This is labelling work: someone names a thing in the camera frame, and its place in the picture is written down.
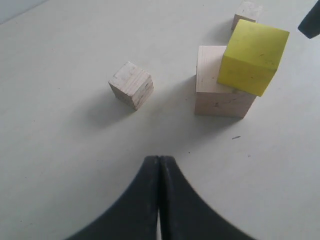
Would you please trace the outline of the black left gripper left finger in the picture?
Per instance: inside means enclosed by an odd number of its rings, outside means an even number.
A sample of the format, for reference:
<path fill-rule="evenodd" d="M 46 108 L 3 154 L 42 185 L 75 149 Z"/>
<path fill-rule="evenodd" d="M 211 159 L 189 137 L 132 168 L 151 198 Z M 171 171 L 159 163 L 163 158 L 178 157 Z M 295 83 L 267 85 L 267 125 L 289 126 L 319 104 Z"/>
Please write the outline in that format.
<path fill-rule="evenodd" d="M 69 240 L 155 240 L 160 159 L 147 156 L 124 193 L 100 217 Z"/>

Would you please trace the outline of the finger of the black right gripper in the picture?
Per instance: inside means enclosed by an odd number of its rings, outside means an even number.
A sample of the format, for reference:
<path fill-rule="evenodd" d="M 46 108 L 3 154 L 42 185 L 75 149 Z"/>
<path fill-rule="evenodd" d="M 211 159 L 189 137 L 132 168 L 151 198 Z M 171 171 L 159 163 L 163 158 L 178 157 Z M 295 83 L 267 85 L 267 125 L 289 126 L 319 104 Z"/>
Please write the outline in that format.
<path fill-rule="evenodd" d="M 308 39 L 320 34 L 320 2 L 316 2 L 297 28 Z"/>

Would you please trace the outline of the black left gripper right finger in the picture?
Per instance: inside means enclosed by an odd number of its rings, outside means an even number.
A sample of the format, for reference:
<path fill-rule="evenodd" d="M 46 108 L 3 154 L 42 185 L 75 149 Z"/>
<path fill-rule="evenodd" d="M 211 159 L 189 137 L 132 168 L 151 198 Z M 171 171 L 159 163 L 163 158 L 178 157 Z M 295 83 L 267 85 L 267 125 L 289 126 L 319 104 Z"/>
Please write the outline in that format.
<path fill-rule="evenodd" d="M 211 209 L 172 156 L 160 157 L 158 206 L 163 240 L 253 239 Z"/>

